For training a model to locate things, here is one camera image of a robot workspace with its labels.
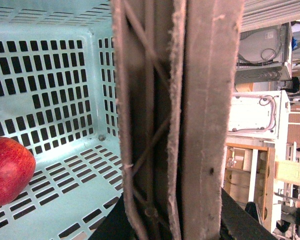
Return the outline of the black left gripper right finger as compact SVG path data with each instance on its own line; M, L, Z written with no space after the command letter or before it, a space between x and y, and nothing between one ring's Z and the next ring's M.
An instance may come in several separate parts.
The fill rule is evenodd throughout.
M257 220L242 209L234 199L221 190L221 240L275 240Z

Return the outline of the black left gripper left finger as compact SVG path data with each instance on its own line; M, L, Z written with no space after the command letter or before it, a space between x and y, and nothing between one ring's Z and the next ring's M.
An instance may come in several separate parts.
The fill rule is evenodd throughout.
M134 240L135 233L125 211L124 197L120 196L114 208L89 237L89 240Z

